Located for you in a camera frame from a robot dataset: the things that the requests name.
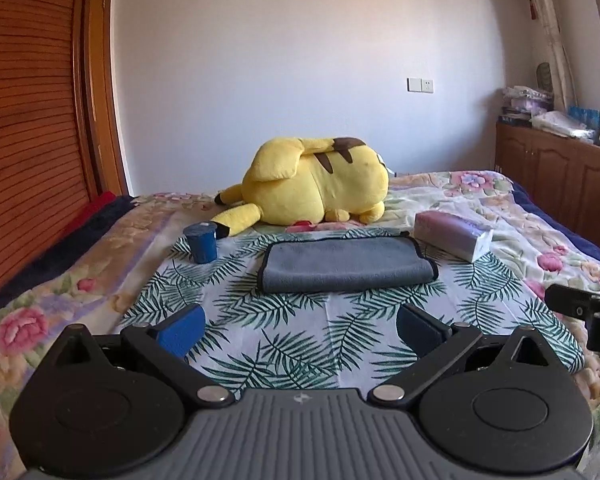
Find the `gray towel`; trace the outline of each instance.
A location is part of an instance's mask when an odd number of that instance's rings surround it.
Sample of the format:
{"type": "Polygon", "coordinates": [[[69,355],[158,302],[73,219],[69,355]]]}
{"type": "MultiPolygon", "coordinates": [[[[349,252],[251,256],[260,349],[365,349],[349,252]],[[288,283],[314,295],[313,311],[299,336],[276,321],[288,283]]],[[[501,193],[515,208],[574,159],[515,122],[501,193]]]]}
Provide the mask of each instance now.
{"type": "Polygon", "coordinates": [[[326,238],[271,244],[258,272],[258,287],[267,294],[358,292],[437,278],[436,263],[423,258],[416,240],[407,235],[326,238]]]}

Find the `blue cup lid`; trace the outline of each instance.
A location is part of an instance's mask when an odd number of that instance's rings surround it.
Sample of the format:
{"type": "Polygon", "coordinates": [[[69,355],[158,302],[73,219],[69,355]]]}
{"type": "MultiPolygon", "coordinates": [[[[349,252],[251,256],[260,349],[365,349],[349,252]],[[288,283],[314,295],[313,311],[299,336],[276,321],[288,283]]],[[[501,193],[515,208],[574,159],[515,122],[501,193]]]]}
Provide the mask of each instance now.
{"type": "Polygon", "coordinates": [[[218,226],[215,222],[199,222],[197,224],[192,224],[188,227],[185,227],[182,230],[182,233],[185,236],[202,236],[209,233],[215,233],[218,226]]]}

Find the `silver screw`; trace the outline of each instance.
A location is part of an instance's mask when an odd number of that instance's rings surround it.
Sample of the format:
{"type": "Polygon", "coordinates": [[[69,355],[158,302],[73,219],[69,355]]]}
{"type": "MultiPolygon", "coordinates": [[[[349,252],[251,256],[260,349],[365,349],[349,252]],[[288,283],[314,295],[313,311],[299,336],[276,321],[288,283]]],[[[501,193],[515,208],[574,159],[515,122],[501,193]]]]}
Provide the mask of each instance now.
{"type": "Polygon", "coordinates": [[[384,402],[394,402],[404,398],[404,390],[395,384],[381,384],[374,388],[374,396],[384,402]]]}
{"type": "Polygon", "coordinates": [[[198,398],[205,402],[222,402],[229,398],[229,390],[224,386],[202,386],[198,390],[198,398]]]}

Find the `wooden door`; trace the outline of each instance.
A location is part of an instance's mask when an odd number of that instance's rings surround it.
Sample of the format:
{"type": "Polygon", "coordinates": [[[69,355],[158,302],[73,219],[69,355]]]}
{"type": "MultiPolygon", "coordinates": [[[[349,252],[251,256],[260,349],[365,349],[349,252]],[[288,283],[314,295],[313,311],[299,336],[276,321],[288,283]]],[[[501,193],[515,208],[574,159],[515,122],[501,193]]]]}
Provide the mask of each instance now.
{"type": "Polygon", "coordinates": [[[530,192],[528,157],[531,143],[528,128],[498,124],[496,134],[496,170],[530,192]]]}
{"type": "Polygon", "coordinates": [[[581,148],[574,186],[574,230],[600,247],[600,148],[581,148]]]}
{"type": "Polygon", "coordinates": [[[98,187],[121,195],[127,188],[113,102],[110,14],[111,0],[85,0],[86,101],[98,187]]]}
{"type": "Polygon", "coordinates": [[[533,202],[567,227],[573,200],[572,179],[577,141],[534,130],[529,164],[533,202]]]}
{"type": "Polygon", "coordinates": [[[83,0],[0,0],[0,286],[96,195],[82,105],[83,0]]]}

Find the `wall switch plate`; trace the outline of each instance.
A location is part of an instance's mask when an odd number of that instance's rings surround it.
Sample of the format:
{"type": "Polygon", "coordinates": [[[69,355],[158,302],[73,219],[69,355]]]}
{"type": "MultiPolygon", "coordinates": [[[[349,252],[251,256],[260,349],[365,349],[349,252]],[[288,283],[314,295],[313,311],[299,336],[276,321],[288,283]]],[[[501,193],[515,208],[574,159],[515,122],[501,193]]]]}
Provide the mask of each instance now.
{"type": "Polygon", "coordinates": [[[407,79],[407,90],[409,92],[422,92],[422,79],[410,77],[407,79]]]}

